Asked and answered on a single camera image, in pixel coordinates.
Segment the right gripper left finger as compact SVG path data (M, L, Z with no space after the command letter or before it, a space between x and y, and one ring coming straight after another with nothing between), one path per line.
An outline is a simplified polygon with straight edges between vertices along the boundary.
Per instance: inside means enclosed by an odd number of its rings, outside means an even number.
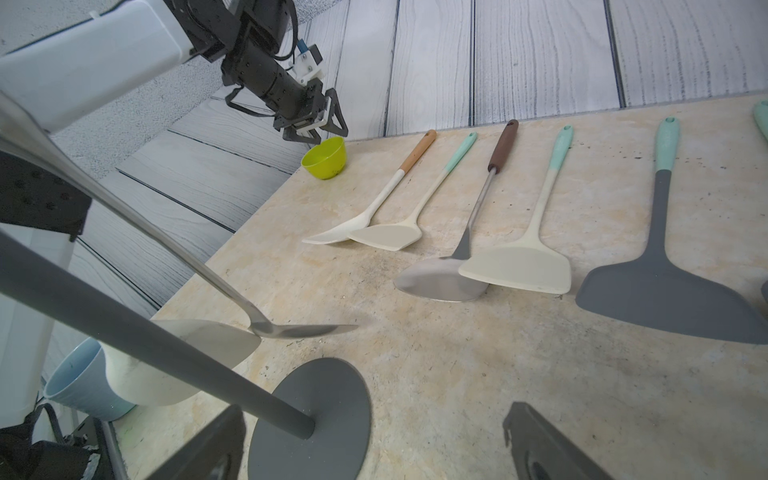
M149 479L237 479L245 433L242 409L230 405Z

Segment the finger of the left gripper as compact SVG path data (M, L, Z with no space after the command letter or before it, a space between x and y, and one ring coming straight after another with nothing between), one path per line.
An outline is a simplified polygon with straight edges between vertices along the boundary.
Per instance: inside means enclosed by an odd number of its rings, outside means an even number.
M321 129L334 135L347 137L349 128L344 119L336 90L329 88L325 93L325 99L325 123Z
M319 145L321 137L315 129L299 131L294 126L287 126L282 130L282 138L289 142L298 142L307 145Z

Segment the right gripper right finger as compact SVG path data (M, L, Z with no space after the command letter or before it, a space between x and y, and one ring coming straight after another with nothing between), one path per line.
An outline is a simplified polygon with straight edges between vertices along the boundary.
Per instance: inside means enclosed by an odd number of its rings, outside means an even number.
M512 403L503 433L518 479L612 479L528 403Z

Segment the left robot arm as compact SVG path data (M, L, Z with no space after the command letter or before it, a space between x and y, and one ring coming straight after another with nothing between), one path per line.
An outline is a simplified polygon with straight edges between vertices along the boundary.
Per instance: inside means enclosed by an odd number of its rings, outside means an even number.
M2 56L1 129L18 115L55 133L195 57L221 63L230 108L255 116L235 101L249 91L285 140L348 135L337 92L323 86L319 50L299 38L292 1L121 1Z

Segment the cream spatula mint handle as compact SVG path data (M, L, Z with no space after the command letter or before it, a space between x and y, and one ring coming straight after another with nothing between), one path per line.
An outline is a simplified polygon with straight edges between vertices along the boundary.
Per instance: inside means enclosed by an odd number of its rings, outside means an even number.
M572 286L571 265L539 237L548 200L574 136L568 124L558 133L532 218L519 239L474 254L460 268L467 279L548 294L566 294Z
M464 139L437 179L420 199L411 214L404 220L396 223L378 224L355 230L349 234L349 238L358 243L387 251L399 251L418 241L423 234L418 225L418 218L421 212L444 180L471 149L477 138L478 134L476 132L471 132Z

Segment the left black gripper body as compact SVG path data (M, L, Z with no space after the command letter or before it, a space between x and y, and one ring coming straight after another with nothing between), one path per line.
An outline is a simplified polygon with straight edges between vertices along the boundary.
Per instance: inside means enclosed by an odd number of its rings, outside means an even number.
M309 133L327 119L327 100L321 80L310 80L296 97L289 97L275 115L273 127L278 131L292 130L296 135Z

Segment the grey ladle brown handle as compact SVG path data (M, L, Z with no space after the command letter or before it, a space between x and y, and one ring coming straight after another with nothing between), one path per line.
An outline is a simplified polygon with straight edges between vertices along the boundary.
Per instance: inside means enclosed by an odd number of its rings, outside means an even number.
M517 137L519 121L509 120L488 164L488 175L475 202L463 235L450 256L422 260L403 270L393 281L407 294L433 300L463 302L474 300L488 288L487 282L462 276L459 268L471 258L471 233L495 176L505 165Z

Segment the grey spoon mint handle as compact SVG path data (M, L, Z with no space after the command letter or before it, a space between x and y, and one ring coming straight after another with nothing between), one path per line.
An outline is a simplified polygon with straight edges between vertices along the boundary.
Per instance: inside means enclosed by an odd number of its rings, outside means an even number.
M680 122L667 117L655 139L655 177L646 247L632 261L591 270L578 307L634 325L700 338L767 343L767 320L735 290L674 265L665 250L672 169Z

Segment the cream turner wooden handle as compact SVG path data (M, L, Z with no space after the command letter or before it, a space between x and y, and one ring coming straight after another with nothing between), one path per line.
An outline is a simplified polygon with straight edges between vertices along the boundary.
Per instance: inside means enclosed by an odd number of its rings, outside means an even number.
M400 165L396 173L392 176L389 182L381 190L381 192L375 197L375 199L368 205L368 207L358 214L357 216L325 231L320 234L316 234L302 240L305 244L314 245L328 245L347 241L350 239L350 234L354 231L361 230L370 224L374 214L378 211L381 205L389 197L389 195L398 186L405 175L411 170L415 163L423 156L427 149L434 143L437 138L437 132L434 129L427 131L421 138L416 147L411 151L407 158Z

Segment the grey spatula mint handle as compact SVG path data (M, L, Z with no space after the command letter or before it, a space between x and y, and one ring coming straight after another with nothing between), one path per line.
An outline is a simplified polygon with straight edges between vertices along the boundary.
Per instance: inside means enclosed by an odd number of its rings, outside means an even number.
M768 100L759 101L753 108L754 121L762 133L763 137L768 140Z

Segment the grey utensil rack stand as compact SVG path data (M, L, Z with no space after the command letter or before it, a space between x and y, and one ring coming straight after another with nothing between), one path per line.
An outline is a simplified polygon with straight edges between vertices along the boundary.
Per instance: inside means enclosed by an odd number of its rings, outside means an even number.
M249 475L358 476L369 446L371 399L364 379L348 362L312 360L268 393L8 235L1 237L1 291L159 368L172 354L190 362L193 370L178 376L257 417Z

